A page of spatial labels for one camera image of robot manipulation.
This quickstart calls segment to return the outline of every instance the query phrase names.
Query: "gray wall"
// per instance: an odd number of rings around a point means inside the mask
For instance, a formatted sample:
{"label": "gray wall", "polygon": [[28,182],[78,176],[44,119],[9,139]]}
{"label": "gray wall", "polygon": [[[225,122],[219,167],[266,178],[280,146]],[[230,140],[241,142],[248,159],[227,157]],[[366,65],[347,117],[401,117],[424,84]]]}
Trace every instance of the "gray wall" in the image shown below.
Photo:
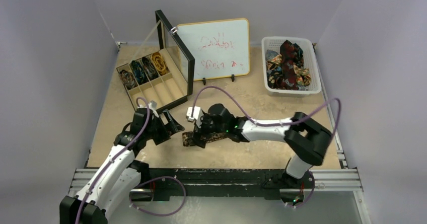
{"label": "gray wall", "polygon": [[58,223],[115,55],[93,0],[0,0],[2,223]]}
{"label": "gray wall", "polygon": [[320,39],[341,0],[95,0],[118,41],[143,41],[162,9],[173,25],[230,18],[249,20],[250,40],[265,36]]}
{"label": "gray wall", "polygon": [[427,0],[343,0],[318,45],[374,223],[425,223]]}

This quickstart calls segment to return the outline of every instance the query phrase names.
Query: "tabletop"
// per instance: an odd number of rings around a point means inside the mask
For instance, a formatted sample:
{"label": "tabletop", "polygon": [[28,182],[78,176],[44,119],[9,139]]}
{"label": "tabletop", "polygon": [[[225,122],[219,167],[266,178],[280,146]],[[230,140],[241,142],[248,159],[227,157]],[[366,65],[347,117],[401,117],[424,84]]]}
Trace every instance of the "tabletop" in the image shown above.
{"label": "tabletop", "polygon": [[[138,49],[135,45],[121,46],[116,67],[129,63]],[[142,57],[158,50],[156,47],[144,47],[136,57]],[[263,83],[261,47],[250,49],[250,73],[230,78],[208,80],[207,86],[217,86],[229,92],[245,111],[254,119],[274,120],[292,117],[295,112],[311,113],[324,102],[322,93],[304,98],[272,97],[267,94]],[[170,110],[172,116],[185,131],[193,130],[193,123],[187,122],[187,108],[192,106],[198,91],[204,87],[201,81],[194,82],[193,95],[188,102]],[[197,100],[197,106],[205,111],[214,103],[222,103],[234,116],[243,116],[239,108],[224,93],[216,89],[206,89]],[[113,72],[107,96],[98,120],[87,167],[99,167],[113,146],[117,134],[125,124],[132,121],[134,109],[121,83],[117,71]],[[326,108],[313,116],[313,119],[332,131]],[[248,168],[248,169],[284,169],[289,158],[295,153],[283,142],[252,141],[233,142],[223,139],[208,143],[206,148],[185,147],[182,134],[177,133],[170,140],[155,146],[150,140],[140,151],[137,160],[150,164],[153,168]],[[322,166],[314,169],[341,169],[333,141],[326,153]]]}

